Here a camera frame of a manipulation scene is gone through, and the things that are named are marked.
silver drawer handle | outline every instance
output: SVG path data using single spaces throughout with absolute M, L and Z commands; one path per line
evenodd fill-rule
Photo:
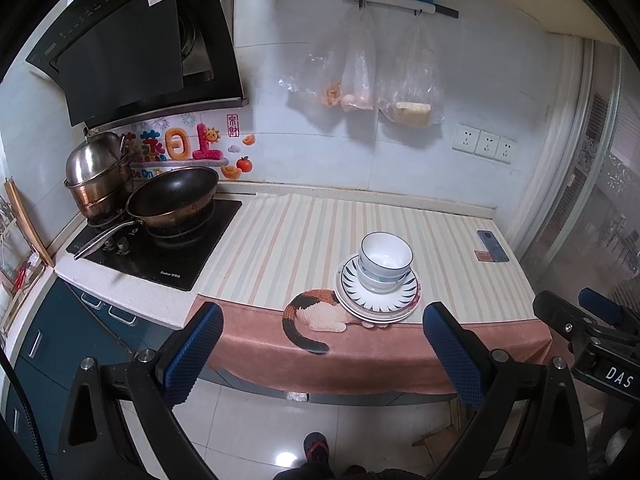
M 40 346 L 40 342 L 42 341 L 42 332 L 38 330 L 38 335 L 36 336 L 36 341 L 33 342 L 33 346 L 31 347 L 31 351 L 29 352 L 29 357 L 33 359 L 36 357 L 36 352 L 38 351 L 38 347 Z
M 98 303 L 91 303 L 87 298 L 85 298 L 85 293 L 80 294 L 80 301 L 82 301 L 86 306 L 90 306 L 94 310 L 100 310 L 104 304 L 103 301 L 98 300 Z
M 116 316 L 111 309 L 113 308 L 113 305 L 111 305 L 109 307 L 109 310 L 107 311 L 109 313 L 109 315 L 111 317 L 113 317 L 113 319 L 117 319 L 119 322 L 124 323 L 125 325 L 129 325 L 129 326 L 134 326 L 136 324 L 136 322 L 138 321 L 138 316 L 134 316 L 133 319 L 131 321 L 127 321 L 126 319 L 122 319 L 120 316 Z

shoe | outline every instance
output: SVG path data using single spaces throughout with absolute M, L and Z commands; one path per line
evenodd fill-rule
M 303 448 L 308 462 L 329 463 L 329 445 L 326 442 L 326 437 L 322 433 L 317 431 L 309 433 L 305 437 Z
M 359 475 L 359 474 L 366 473 L 366 472 L 367 472 L 367 470 L 364 469 L 361 465 L 350 465 L 344 471 L 344 473 L 342 473 L 342 476 Z

stainless steel lid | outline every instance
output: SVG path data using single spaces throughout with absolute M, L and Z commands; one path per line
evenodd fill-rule
M 117 164 L 123 156 L 124 138 L 113 132 L 103 132 L 89 137 L 84 129 L 84 141 L 66 160 L 66 180 L 70 186 L 98 176 Z

dark pants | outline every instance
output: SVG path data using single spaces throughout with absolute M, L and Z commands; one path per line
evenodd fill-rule
M 305 462 L 300 467 L 278 473 L 273 480 L 326 480 L 328 478 L 336 477 L 327 464 Z M 424 480 L 424 476 L 399 469 L 385 469 L 379 473 L 360 473 L 340 478 L 344 478 L 344 480 Z

white power socket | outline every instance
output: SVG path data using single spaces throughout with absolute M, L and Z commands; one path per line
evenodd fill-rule
M 479 136 L 480 130 L 459 124 L 456 127 L 456 135 L 453 137 L 452 147 L 460 152 L 473 153 Z
M 517 147 L 518 143 L 515 140 L 507 139 L 507 137 L 500 137 L 494 159 L 511 164 L 515 157 Z
M 474 153 L 476 155 L 485 156 L 486 158 L 494 158 L 498 149 L 498 140 L 500 136 L 490 134 L 489 132 L 480 132 L 478 144 Z

